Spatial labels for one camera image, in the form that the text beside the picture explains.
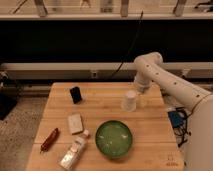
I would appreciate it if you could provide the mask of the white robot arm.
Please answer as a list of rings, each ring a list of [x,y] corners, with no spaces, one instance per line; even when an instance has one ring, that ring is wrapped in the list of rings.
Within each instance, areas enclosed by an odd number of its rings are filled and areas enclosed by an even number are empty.
[[[158,52],[136,57],[134,84],[144,92],[154,81],[191,112],[184,171],[213,171],[213,93],[164,70],[162,63]]]

